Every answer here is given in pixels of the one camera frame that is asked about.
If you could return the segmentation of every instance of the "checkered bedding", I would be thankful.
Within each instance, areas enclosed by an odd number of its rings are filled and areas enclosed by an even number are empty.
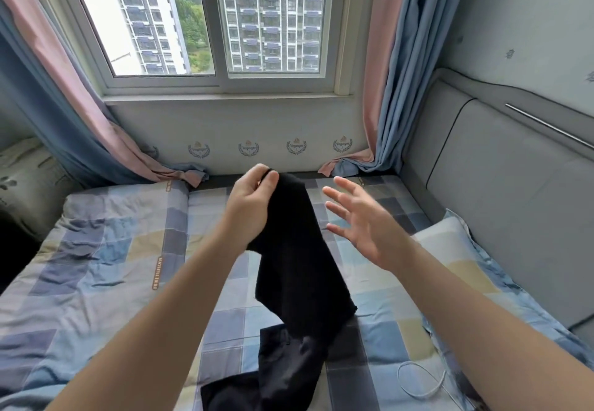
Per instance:
[[[358,178],[409,232],[429,226],[396,176]],[[437,378],[444,365],[420,311],[398,281],[325,229],[346,225],[324,207],[330,179],[306,180],[325,241],[358,307],[330,349],[313,410],[457,410],[439,391],[412,399],[396,378],[416,361]],[[39,253],[0,297],[0,409],[43,409],[157,294],[220,218],[230,188],[189,192],[183,182],[115,186],[72,194]],[[201,410],[200,386],[257,370],[260,329],[279,323],[256,301],[260,256],[235,263],[192,363],[177,411]],[[412,392],[435,380],[400,372]],[[446,387],[459,393],[448,378]]]

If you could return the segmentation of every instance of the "window pane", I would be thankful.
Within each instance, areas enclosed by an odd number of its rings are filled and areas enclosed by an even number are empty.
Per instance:
[[[322,38],[324,0],[219,2],[229,72],[319,72],[320,45],[327,42]],[[305,50],[287,46],[297,41],[311,45]],[[233,56],[238,53],[242,62]]]
[[[83,1],[115,76],[214,74],[202,0]]]

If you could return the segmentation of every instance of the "curtain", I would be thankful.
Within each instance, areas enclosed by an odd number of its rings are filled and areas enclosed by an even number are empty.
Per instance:
[[[141,152],[63,42],[37,0],[0,0],[0,88],[73,178],[85,187],[207,178],[199,166],[183,172]]]
[[[369,148],[331,160],[320,173],[352,176],[359,170],[391,167],[400,171],[406,138],[459,2],[374,0],[363,92]]]

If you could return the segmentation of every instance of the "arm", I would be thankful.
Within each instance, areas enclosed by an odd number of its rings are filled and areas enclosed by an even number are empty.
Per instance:
[[[163,291],[118,332],[49,411],[174,408],[235,259],[264,228],[278,173],[257,165],[235,183],[211,235]]]
[[[340,203],[326,207],[351,227],[329,230],[398,278],[491,409],[594,409],[594,372],[460,280],[363,188],[344,178],[335,182],[351,195],[324,188]]]

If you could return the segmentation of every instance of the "pillow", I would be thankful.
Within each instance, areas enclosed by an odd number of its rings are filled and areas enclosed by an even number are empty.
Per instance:
[[[594,351],[514,283],[493,258],[473,241],[468,225],[460,216],[448,210],[441,222],[420,231],[414,238],[467,284],[594,370]],[[424,327],[461,391],[477,405],[482,404],[482,399],[462,372],[454,354],[435,334],[427,319],[424,319]]]

